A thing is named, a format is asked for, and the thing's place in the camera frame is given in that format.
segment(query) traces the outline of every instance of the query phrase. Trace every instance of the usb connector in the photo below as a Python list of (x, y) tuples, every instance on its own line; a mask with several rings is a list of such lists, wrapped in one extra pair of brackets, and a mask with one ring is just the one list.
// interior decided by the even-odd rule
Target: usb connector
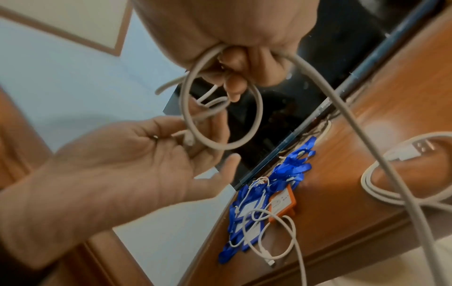
[(400, 160), (406, 161), (416, 157), (420, 157), (425, 153), (431, 152), (435, 150), (435, 146), (433, 146), (432, 142), (427, 139), (421, 139), (414, 141), (410, 145), (406, 145), (400, 148), (397, 148), (386, 158), (390, 161)]

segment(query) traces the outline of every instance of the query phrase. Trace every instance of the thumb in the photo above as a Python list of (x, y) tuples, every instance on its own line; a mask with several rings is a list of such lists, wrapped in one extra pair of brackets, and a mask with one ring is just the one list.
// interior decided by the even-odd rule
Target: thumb
[(234, 180), (235, 171), (240, 163), (240, 159), (239, 154), (232, 154), (226, 159), (220, 172), (213, 175), (212, 178), (193, 179), (188, 187), (188, 193), (184, 201), (199, 201), (216, 197)]

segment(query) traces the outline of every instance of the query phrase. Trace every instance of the tangled cable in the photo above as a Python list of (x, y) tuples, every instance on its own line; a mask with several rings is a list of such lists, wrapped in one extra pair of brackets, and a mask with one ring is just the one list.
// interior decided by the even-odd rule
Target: tangled cable
[[(178, 78), (168, 84), (165, 84), (164, 86), (170, 86), (174, 84), (173, 82), (180, 82), (182, 81), (182, 89), (180, 93), (179, 98), (179, 105), (181, 109), (181, 113), (183, 118), (186, 121), (188, 130), (193, 135), (193, 138), (196, 140), (199, 140), (201, 143), (205, 144), (206, 146), (217, 149), (217, 150), (230, 150), (235, 149), (246, 142), (248, 142), (256, 133), (260, 121), (262, 119), (262, 113), (263, 113), (263, 103), (262, 103), (262, 96), (260, 95), (258, 89), (255, 85), (249, 83), (248, 88), (254, 95), (254, 98), (257, 103), (257, 112), (256, 112), (256, 118), (254, 120), (253, 126), (251, 127), (248, 134), (246, 134), (242, 139), (228, 143), (228, 144), (219, 144), (215, 141), (212, 141), (208, 138), (206, 138), (204, 135), (202, 135), (198, 129), (196, 128), (195, 121), (202, 120), (204, 118), (207, 118), (209, 116), (213, 116), (214, 114), (218, 113), (219, 111), (223, 110), (224, 108), (229, 105), (229, 100), (225, 101), (224, 104), (215, 106), (201, 114), (198, 114), (196, 117), (193, 117), (190, 115), (188, 110), (188, 102), (190, 99), (189, 90), (191, 88), (191, 85), (193, 83), (193, 80), (196, 77), (202, 76), (199, 72), (201, 69), (207, 64), (207, 62), (212, 59), (214, 56), (216, 56), (218, 53), (223, 51), (229, 47), (227, 44), (219, 44), (213, 48), (210, 48), (207, 50), (200, 59), (194, 64), (193, 68), (188, 72), (188, 74), (185, 77)], [(420, 204), (414, 197), (414, 195), (410, 192), (408, 187), (406, 186), (405, 182), (402, 180), (400, 175), (395, 171), (393, 166), (389, 163), (389, 161), (382, 156), (376, 145), (372, 142), (372, 140), (369, 138), (369, 136), (364, 133), (364, 131), (361, 129), (359, 124), (357, 123), (354, 115), (352, 112), (348, 109), (346, 104), (342, 101), (340, 96), (334, 91), (334, 89), (329, 85), (329, 83), (316, 71), (308, 62), (303, 60), (297, 55), (293, 55), (291, 53), (288, 53), (283, 50), (273, 50), (273, 54), (283, 57), (289, 61), (291, 61), (303, 74), (308, 76), (319, 88), (320, 90), (331, 100), (331, 102), (334, 104), (334, 106), (341, 112), (341, 114), (345, 117), (347, 122), (350, 124), (352, 129), (355, 131), (355, 133), (359, 136), (359, 138), (363, 141), (363, 143), (366, 145), (367, 149), (370, 151), (370, 153), (374, 156), (374, 158), (377, 160), (378, 164), (380, 164), (382, 170), (389, 178), (389, 181), (392, 183), (392, 185), (395, 187), (395, 190), (400, 195), (400, 198), (404, 202), (404, 206), (413, 222), (414, 228), (416, 230), (418, 239), (420, 241), (420, 244), (424, 250), (424, 254), (426, 256), (430, 271), (432, 273), (434, 282), (436, 286), (447, 286), (447, 279), (444, 271), (442, 270), (439, 256), (435, 249), (435, 240), (433, 238), (433, 234), (431, 232), (430, 226), (428, 225), (427, 219), (424, 215), (424, 213), (421, 210)], [(297, 255), (299, 257), (299, 264), (300, 264), (300, 271), (301, 271), (301, 281), (302, 285), (307, 285), (306, 283), (306, 271), (304, 269), (303, 260), (301, 256), (301, 250), (300, 246), (296, 240), (295, 234), (291, 231), (289, 226), (279, 217), (276, 215), (270, 213), (267, 210), (260, 210), (260, 209), (253, 209), (251, 212), (263, 212), (270, 216), (273, 216), (275, 220), (277, 220), (279, 223), (281, 223), (284, 228), (291, 234), (292, 241), (294, 242), (295, 249), (297, 251)], [(258, 252), (257, 249), (255, 249), (250, 243), (247, 238), (246, 232), (244, 232), (245, 241), (250, 245), (250, 248), (254, 250), (255, 253), (257, 253), (259, 256), (265, 258), (265, 259), (272, 259), (273, 257), (270, 257), (268, 255), (265, 255), (264, 253)]]

